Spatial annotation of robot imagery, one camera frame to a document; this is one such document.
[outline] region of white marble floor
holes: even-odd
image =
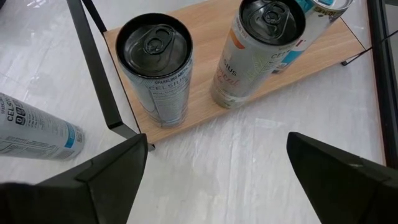
[[[195,2],[94,0],[109,29]],[[370,45],[365,0],[354,0],[343,19]],[[134,128],[108,51],[90,24],[119,111]],[[368,53],[160,142],[129,223],[319,223],[287,158],[287,134],[298,131],[382,164],[373,76]],[[0,182],[34,184],[123,141],[104,123],[65,1],[8,0],[0,10],[0,91],[86,133],[83,152],[69,162],[0,157]]]

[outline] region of wooden board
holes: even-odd
[[[147,134],[149,142],[155,143],[230,111],[214,103],[209,89],[233,16],[240,2],[240,0],[209,0],[169,13],[188,27],[193,37],[195,54],[187,118],[176,128],[157,127],[134,94],[127,76],[123,74],[117,63],[115,41],[120,28],[104,34],[139,128],[142,133]],[[250,100],[258,99],[271,91],[342,62],[362,50],[364,49],[356,37],[345,23],[338,19],[284,73],[267,79]]]

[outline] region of black metal leg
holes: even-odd
[[[89,6],[90,3],[92,3],[91,0],[84,1],[86,1]],[[101,61],[100,53],[98,52],[93,34],[91,33],[90,25],[88,24],[83,5],[81,4],[80,0],[67,0],[67,3],[80,41],[81,49],[83,50],[83,55],[85,56],[88,71],[94,84],[99,105],[105,118],[106,125],[110,130],[121,135],[122,137],[129,139],[135,136],[137,133],[123,123],[119,114],[118,106],[114,99],[111,86],[109,85],[109,81]]]
[[[102,21],[100,14],[98,14],[97,9],[94,6],[94,3],[92,0],[82,0],[84,5],[87,8],[88,13],[90,13],[91,17],[93,18],[95,25],[99,29],[102,35],[104,35],[104,32],[106,32],[106,27],[104,22]]]
[[[148,144],[148,152],[151,152],[151,151],[153,151],[155,149],[156,149],[156,147],[155,147],[154,144]]]
[[[368,0],[369,26],[384,153],[388,167],[398,169],[398,86],[388,35],[384,1]]]

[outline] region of blue label stripe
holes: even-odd
[[[68,127],[68,140],[67,143],[65,144],[65,147],[71,148],[73,146],[73,143],[75,142],[75,130],[70,123],[68,122],[65,123],[67,124]]]
[[[331,6],[334,3],[334,0],[319,0],[321,3]]]
[[[313,7],[311,0],[296,0],[296,2],[301,6],[304,13],[307,13]]]
[[[286,64],[290,64],[292,63],[294,60],[296,60],[296,58],[298,58],[304,51],[291,51],[289,52],[289,54],[286,56],[286,58],[283,59],[282,63],[286,63]]]

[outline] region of silver can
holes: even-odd
[[[79,127],[0,93],[0,156],[64,161],[84,143]]]
[[[283,72],[305,52],[351,5],[353,0],[296,0],[305,13],[307,26],[300,40],[273,73]]]
[[[303,34],[305,17],[291,0],[243,0],[211,87],[222,107],[241,106]]]
[[[162,128],[181,124],[187,113],[193,65],[188,29],[171,16],[144,14],[122,27],[116,52],[149,116]]]

